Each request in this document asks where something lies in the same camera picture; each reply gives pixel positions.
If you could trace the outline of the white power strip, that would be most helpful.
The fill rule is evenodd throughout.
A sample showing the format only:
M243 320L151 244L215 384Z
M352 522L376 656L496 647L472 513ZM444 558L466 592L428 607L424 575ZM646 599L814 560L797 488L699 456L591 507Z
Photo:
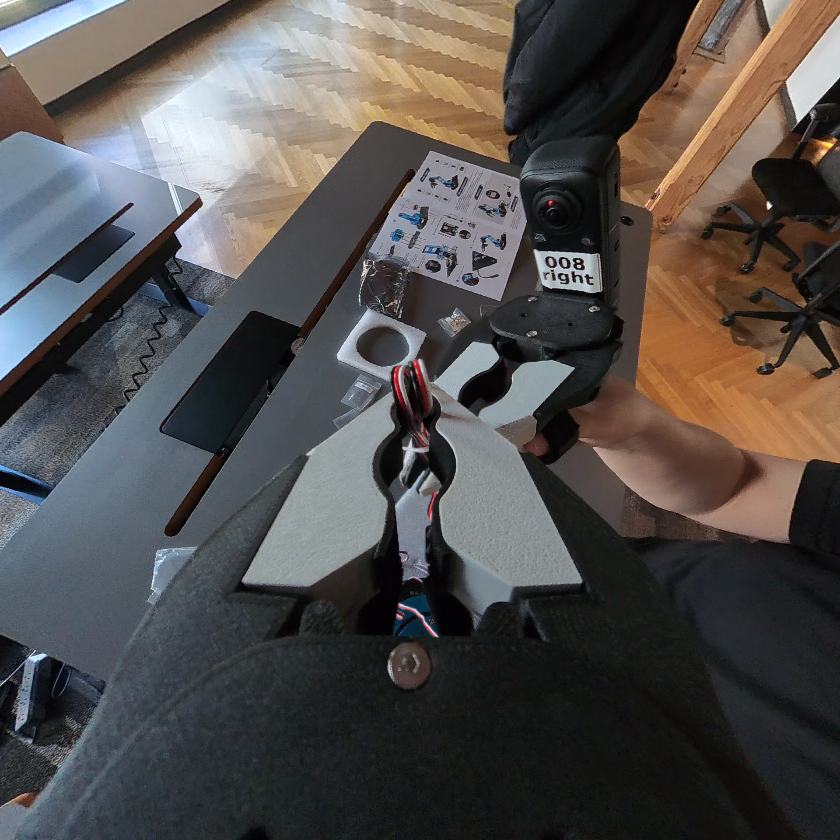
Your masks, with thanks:
M52 669L53 658L44 653L32 654L24 661L16 700L14 732L30 743L35 740L45 715Z

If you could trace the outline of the person's right hand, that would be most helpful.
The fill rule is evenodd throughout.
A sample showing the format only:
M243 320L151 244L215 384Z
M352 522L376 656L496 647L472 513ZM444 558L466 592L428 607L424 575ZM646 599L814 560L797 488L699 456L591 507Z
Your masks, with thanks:
M619 448L661 413L660 406L613 374L604 379L594 400L569 410L578 426L577 445L589 448Z

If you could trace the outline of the black swivel chair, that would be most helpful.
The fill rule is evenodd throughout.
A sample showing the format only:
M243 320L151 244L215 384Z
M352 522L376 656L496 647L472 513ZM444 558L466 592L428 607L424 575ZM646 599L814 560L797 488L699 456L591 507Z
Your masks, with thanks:
M739 268L742 274L746 275L754 269L764 245L771 245L788 258L783 265L784 271L792 271L800 263L800 257L779 237L785 218L813 224L826 232L838 229L838 143L825 152L816 164L802 157L818 123L833 121L838 116L839 106L836 103L815 105L791 157L761 159L753 165L752 179L770 211L767 218L759 222L740 206L729 203L719 206L716 215L721 217L734 212L742 222L711 222L701 232L703 239L709 239L716 229L747 235L744 244L751 245L752 250L749 260Z
M792 275L792 282L804 300L803 305L773 292L767 287L756 290L749 300L758 303L762 299L774 302L780 311L733 311L720 320L722 326L731 327L736 318L759 319L784 324L781 331L788 334L779 359L771 364L762 364L757 372L771 375L787 360L797 340L806 334L822 353L828 366L814 372L814 377L823 379L838 370L839 362L820 327L821 322L839 325L839 243L824 246L814 241L805 243L806 266L802 272Z

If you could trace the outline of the printed instruction booklet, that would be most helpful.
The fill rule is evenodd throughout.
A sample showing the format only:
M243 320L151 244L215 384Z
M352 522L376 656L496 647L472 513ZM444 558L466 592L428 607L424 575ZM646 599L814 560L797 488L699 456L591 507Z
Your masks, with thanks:
M429 152L371 252L499 301L525 226L517 177Z

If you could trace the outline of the black crinkled plastic bag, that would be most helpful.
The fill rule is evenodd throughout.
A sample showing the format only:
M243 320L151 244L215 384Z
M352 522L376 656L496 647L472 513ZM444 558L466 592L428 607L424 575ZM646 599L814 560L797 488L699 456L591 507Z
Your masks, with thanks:
M411 275L411 266L402 257L368 254L364 258L361 273L360 305L390 318L400 319Z

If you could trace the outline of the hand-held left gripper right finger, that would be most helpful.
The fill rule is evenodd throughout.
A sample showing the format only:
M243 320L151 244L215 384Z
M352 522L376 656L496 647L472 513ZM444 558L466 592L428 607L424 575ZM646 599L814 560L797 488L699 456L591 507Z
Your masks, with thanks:
M429 602L440 634L470 634L497 602L585 592L518 448L433 391L429 465L441 489L429 532Z

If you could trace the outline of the wooden pillar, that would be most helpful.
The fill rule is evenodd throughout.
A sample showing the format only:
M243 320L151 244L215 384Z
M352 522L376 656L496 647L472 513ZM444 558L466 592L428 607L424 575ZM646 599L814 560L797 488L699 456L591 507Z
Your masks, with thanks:
M664 232L839 15L838 1L792 1L646 204Z

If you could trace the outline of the person's right forearm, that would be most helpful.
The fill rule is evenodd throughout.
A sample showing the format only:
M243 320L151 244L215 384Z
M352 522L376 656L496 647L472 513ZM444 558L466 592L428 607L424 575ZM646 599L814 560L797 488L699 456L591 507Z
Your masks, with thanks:
M657 406L640 431L601 452L640 497L714 529L838 553L838 464L736 448Z

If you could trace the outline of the person's black clothing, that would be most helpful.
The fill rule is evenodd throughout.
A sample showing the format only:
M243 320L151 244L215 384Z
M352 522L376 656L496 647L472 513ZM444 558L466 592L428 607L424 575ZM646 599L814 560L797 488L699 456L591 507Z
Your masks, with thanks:
M838 464L807 464L790 537L630 543L697 630L731 728L780 807L803 838L838 838Z

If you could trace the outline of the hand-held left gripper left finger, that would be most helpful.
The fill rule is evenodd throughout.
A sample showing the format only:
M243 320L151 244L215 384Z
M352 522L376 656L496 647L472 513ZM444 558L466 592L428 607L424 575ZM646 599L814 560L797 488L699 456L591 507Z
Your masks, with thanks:
M390 634L403 581L390 492L402 441L385 396L311 450L243 586L326 600L351 631Z

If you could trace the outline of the pile of clear parts bags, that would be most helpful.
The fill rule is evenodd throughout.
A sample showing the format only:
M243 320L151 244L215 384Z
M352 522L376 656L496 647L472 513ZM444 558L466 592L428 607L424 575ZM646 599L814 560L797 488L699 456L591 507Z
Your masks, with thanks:
M368 405L372 402L374 395L378 393L378 391L380 391L380 389L384 386L386 382L389 381L391 368L386 365L374 364L373 362L369 361L369 359L365 355L363 355L359 350L359 342L363 339L363 336L365 336L367 333L375 331L397 333L402 338L402 341L405 343L406 346L406 353L404 359L401 360L401 364L411 362L417 358L426 337L425 332L420 329L412 327L403 322L394 320L393 318L389 318L386 315L381 314L377 311L372 311L370 309L365 310L364 315L361 317L360 321L358 321L357 325L353 328L348 338L343 343L341 349L337 353L337 360L339 362L353 367L360 373L356 382L351 386L348 395L346 395L342 400L343 404L351 406L353 408L353 411L346 413L342 416L341 423L343 425L340 426L339 430L342 429L345 425L350 424L354 419L356 419L364 411L366 411L368 409ZM297 472L297 474L293 476L291 488L293 487L298 475L300 474L302 467L306 464L308 453L306 455L306 458L302 462L298 463L300 469Z

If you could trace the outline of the grey desk with wood edge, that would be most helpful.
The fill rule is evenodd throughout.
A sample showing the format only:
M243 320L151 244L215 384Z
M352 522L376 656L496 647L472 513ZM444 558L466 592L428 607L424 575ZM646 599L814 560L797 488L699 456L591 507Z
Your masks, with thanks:
M166 262L199 195L30 133L1 144L1 422Z

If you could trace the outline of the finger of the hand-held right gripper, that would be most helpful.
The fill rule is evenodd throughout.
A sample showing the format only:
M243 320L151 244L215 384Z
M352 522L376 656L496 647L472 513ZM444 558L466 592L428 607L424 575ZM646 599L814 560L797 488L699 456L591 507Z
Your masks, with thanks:
M471 343L436 379L461 404L490 404L506 391L506 365L491 343Z
M488 406L478 417L486 424L514 424L528 417L534 419L537 409L573 372L565 363L524 363L511 376L507 393Z

